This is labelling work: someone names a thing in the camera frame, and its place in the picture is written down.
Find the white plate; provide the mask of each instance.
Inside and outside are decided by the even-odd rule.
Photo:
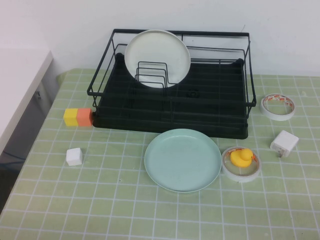
[[[174,192],[194,192],[220,173],[222,157],[209,137],[190,129],[166,131],[149,144],[144,165],[150,178]]]
[[[124,61],[126,68],[133,77],[137,74],[139,62],[166,63],[168,81],[172,83],[168,83],[167,87],[181,82],[189,72],[191,64],[186,45],[176,35],[163,30],[148,30],[135,36],[125,49]],[[157,70],[166,69],[165,64],[140,63],[139,67],[142,67],[139,70],[139,82],[153,88],[163,88],[165,86],[163,78],[166,76],[165,71]]]

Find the black dish rack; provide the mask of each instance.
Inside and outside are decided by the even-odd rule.
[[[155,133],[186,128],[209,137],[247,138],[247,120],[257,103],[249,33],[169,31],[187,46],[190,69],[181,82],[166,87],[166,64],[154,63],[164,74],[158,76],[163,87],[153,88],[140,82],[140,66],[134,78],[125,65],[126,46],[143,31],[113,30],[87,89],[96,109],[93,125]]]

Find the tape roll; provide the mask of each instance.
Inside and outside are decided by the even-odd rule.
[[[251,174],[235,174],[231,171],[229,171],[229,169],[226,167],[226,157],[230,156],[230,154],[233,151],[236,150],[242,150],[242,149],[246,149],[246,147],[243,146],[233,146],[233,147],[229,147],[227,150],[225,150],[222,153],[222,172],[231,180],[236,181],[238,183],[248,183],[253,181],[254,179],[256,179],[259,175],[259,173],[261,172],[261,161],[258,157],[258,155],[256,155],[253,152],[253,158],[252,161],[255,161],[256,163],[256,169],[255,171],[253,171]]]
[[[291,112],[288,114],[281,115],[281,114],[276,114],[276,113],[269,111],[266,108],[266,103],[271,100],[277,100],[277,101],[284,102],[286,105],[291,107]],[[286,120],[289,120],[290,118],[293,117],[293,115],[296,112],[296,108],[295,108],[294,101],[292,99],[290,99],[289,97],[284,96],[282,94],[269,94],[261,100],[260,111],[262,114],[264,114],[267,118],[269,118],[271,120],[286,121]]]

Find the orange block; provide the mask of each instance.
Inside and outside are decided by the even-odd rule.
[[[90,108],[78,108],[76,120],[81,127],[92,125],[92,111]]]

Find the green tablecloth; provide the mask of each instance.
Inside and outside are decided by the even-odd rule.
[[[62,75],[1,213],[1,240],[320,239],[320,78],[255,75],[258,101],[269,93],[291,96],[295,116],[273,121],[257,106],[247,139],[213,140],[221,152],[251,148],[262,173],[249,183],[220,174],[201,191],[178,194],[157,186],[145,171],[144,152],[156,133],[65,126],[65,108],[92,106],[86,90],[93,73]],[[281,130],[300,140],[280,159],[269,146]],[[69,167],[66,151],[78,147],[84,162]]]

